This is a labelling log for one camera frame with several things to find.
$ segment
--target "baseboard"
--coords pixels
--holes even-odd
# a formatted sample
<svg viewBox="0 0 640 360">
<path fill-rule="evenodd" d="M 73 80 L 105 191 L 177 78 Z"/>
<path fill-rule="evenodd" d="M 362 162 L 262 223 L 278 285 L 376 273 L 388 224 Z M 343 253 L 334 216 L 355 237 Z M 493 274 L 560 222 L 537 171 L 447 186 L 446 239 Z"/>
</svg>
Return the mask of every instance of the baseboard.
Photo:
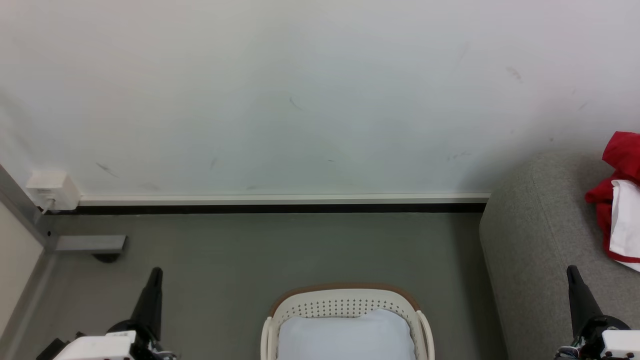
<svg viewBox="0 0 640 360">
<path fill-rule="evenodd" d="M 489 193 L 395 193 L 356 195 L 83 195 L 80 206 L 483 204 Z"/>
<path fill-rule="evenodd" d="M 488 193 L 83 197 L 57 215 L 204 213 L 478 213 Z"/>
</svg>

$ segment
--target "white robot part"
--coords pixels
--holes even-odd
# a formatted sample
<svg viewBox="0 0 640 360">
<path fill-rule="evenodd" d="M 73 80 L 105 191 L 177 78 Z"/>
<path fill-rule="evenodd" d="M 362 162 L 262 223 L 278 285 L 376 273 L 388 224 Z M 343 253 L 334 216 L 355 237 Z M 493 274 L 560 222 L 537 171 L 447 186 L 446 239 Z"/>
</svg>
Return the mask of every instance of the white robot part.
<svg viewBox="0 0 640 360">
<path fill-rule="evenodd" d="M 620 359 L 640 357 L 640 330 L 605 330 L 602 332 L 604 349 L 600 354 Z"/>
<path fill-rule="evenodd" d="M 54 360 L 135 360 L 130 354 L 135 331 L 83 336 L 67 345 Z"/>
</svg>

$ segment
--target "sofa armrest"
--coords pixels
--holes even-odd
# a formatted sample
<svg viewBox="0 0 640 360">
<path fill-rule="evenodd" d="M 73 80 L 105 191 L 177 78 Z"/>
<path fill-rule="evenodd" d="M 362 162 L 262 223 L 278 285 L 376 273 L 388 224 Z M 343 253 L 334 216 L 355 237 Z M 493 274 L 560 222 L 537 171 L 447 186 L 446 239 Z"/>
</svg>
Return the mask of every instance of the sofa armrest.
<svg viewBox="0 0 640 360">
<path fill-rule="evenodd" d="M 611 265 L 584 201 L 611 173 L 595 154 L 542 154 L 492 193 L 480 238 L 511 359 L 552 359 L 571 341 L 565 271 L 595 271 L 587 261 Z"/>
</svg>

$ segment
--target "metal bracket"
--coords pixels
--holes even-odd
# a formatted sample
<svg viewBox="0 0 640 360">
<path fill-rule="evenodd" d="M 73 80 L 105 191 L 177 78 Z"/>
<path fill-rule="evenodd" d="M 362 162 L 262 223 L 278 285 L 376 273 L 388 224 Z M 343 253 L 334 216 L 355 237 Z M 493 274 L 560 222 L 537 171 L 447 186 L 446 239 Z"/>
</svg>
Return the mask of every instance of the metal bracket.
<svg viewBox="0 0 640 360">
<path fill-rule="evenodd" d="M 53 218 L 43 216 L 27 194 L 0 165 L 0 202 L 42 245 L 46 252 L 87 251 L 92 254 L 119 254 L 126 235 L 60 236 L 53 231 Z"/>
<path fill-rule="evenodd" d="M 127 235 L 61 235 L 54 251 L 90 251 L 92 254 L 120 254 Z"/>
</svg>

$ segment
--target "gray sofa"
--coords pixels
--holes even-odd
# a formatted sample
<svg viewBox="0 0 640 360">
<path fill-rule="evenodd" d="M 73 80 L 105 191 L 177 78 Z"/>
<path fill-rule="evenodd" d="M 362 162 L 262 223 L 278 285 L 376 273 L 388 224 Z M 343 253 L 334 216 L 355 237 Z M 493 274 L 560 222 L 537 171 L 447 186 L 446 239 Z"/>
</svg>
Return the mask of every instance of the gray sofa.
<svg viewBox="0 0 640 360">
<path fill-rule="evenodd" d="M 542 154 L 492 193 L 480 237 L 510 359 L 553 359 L 571 342 L 568 265 L 605 314 L 640 329 L 640 273 L 604 254 L 584 201 L 612 171 L 598 154 Z"/>
</svg>

